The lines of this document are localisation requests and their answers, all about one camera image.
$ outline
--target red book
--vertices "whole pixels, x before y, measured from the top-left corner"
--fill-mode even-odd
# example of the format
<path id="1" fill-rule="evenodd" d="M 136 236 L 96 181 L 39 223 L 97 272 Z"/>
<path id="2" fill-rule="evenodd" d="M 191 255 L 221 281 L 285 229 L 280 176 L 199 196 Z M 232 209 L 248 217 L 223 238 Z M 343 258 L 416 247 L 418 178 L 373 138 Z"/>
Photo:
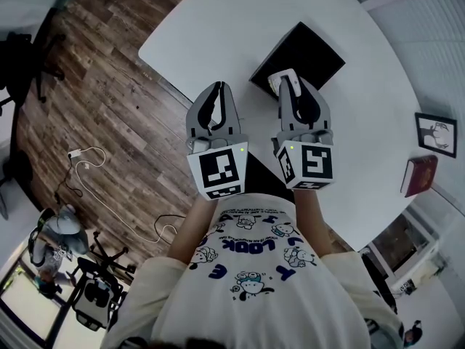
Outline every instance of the red book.
<path id="1" fill-rule="evenodd" d="M 400 192 L 409 197 L 431 188 L 437 168 L 437 156 L 429 155 L 410 159 L 405 170 Z"/>

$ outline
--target black chair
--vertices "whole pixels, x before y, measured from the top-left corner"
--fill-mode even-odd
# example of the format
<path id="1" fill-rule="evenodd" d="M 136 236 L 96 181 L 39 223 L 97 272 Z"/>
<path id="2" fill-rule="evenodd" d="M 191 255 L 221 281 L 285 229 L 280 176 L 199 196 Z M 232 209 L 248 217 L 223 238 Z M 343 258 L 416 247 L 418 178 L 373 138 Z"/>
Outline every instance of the black chair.
<path id="1" fill-rule="evenodd" d="M 9 33 L 7 40 L 0 41 L 0 89 L 7 88 L 9 97 L 0 102 L 1 107 L 14 101 L 21 107 L 28 95 L 31 82 L 35 78 L 37 98 L 41 102 L 47 99 L 41 95 L 42 72 L 58 80 L 64 80 L 65 74 L 57 66 L 50 68 L 45 64 L 55 43 L 65 40 L 65 35 L 55 35 L 42 51 L 31 42 L 31 35 Z"/>
<path id="2" fill-rule="evenodd" d="M 82 270 L 83 276 L 79 279 L 77 295 L 71 306 L 76 312 L 76 319 L 92 331 L 99 328 L 106 329 L 110 325 L 112 314 L 116 319 L 116 314 L 121 303 L 124 301 L 126 293 L 123 287 L 118 283 L 118 279 L 108 269 L 120 269 L 126 273 L 135 272 L 136 268 L 129 265 L 124 267 L 115 262 L 122 254 L 127 253 L 128 249 L 124 247 L 123 251 L 110 257 L 97 240 L 98 233 L 94 233 L 94 240 L 102 254 L 94 252 L 93 246 L 91 253 L 97 257 L 100 264 L 78 258 L 78 267 L 70 275 L 74 277 L 79 269 Z"/>

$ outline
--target framed picture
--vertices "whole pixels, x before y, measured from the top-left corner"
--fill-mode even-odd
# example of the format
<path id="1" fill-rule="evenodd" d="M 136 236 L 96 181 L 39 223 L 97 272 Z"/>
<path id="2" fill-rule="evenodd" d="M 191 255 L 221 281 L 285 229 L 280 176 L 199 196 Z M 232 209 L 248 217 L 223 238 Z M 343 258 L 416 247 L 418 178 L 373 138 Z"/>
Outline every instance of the framed picture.
<path id="1" fill-rule="evenodd" d="M 422 148 L 452 158 L 457 156 L 457 121 L 440 116 L 416 113 L 418 144 Z"/>

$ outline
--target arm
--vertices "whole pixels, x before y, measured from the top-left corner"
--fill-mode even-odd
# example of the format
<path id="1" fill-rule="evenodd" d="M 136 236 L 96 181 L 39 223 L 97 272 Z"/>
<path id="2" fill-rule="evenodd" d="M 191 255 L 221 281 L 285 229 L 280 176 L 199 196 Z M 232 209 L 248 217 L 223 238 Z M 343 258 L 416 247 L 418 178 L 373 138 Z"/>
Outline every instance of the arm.
<path id="1" fill-rule="evenodd" d="M 167 257 L 148 259 L 139 268 L 124 304 L 118 310 L 117 322 L 102 341 L 102 349 L 119 348 L 130 337 L 150 341 L 158 314 L 208 231 L 216 207 L 217 201 L 197 197 Z"/>
<path id="2" fill-rule="evenodd" d="M 313 190 L 295 190 L 297 228 L 318 257 L 333 253 L 328 228 Z"/>
<path id="3" fill-rule="evenodd" d="M 48 245 L 52 246 L 55 249 L 60 247 L 60 245 L 54 239 L 50 238 L 48 235 L 46 235 L 46 234 L 44 234 L 42 232 L 40 232 L 37 235 L 37 238 L 41 239 L 42 241 L 44 241 L 45 243 L 47 243 Z"/>
<path id="4" fill-rule="evenodd" d="M 195 249 L 209 230 L 218 201 L 207 201 L 198 196 L 173 240 L 167 257 L 188 264 Z"/>
<path id="5" fill-rule="evenodd" d="M 375 349 L 403 348 L 402 321 L 378 296 L 362 258 L 357 252 L 328 254 L 321 259 L 336 277 L 367 323 L 371 347 Z"/>

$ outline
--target wooden floor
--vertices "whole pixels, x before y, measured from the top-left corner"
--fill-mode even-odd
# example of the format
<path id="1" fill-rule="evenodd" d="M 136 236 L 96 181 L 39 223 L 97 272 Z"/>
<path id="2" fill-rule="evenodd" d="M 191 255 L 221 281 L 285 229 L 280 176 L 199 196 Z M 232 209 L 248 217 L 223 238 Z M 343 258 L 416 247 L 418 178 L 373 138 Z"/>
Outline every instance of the wooden floor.
<path id="1" fill-rule="evenodd" d="M 32 191 L 43 207 L 53 199 L 69 167 L 68 151 L 105 149 L 102 168 L 87 170 L 83 181 L 145 238 L 156 240 L 160 214 L 185 214 L 195 185 L 187 165 L 185 114 L 189 101 L 138 58 L 142 43 L 181 0 L 70 0 L 52 22 L 50 36 L 64 33 L 49 56 L 65 72 L 64 81 L 46 78 L 45 104 L 31 87 L 20 111 L 17 146 L 29 156 Z M 81 156 L 101 161 L 96 153 Z M 74 171 L 68 184 L 81 188 Z M 106 244 L 130 248 L 140 264 L 163 254 L 166 243 L 136 238 L 87 192 L 78 198 L 65 186 L 62 199 L 74 205 L 85 228 L 101 231 Z M 181 220 L 166 219 L 157 225 Z M 166 230 L 170 241 L 174 233 Z"/>

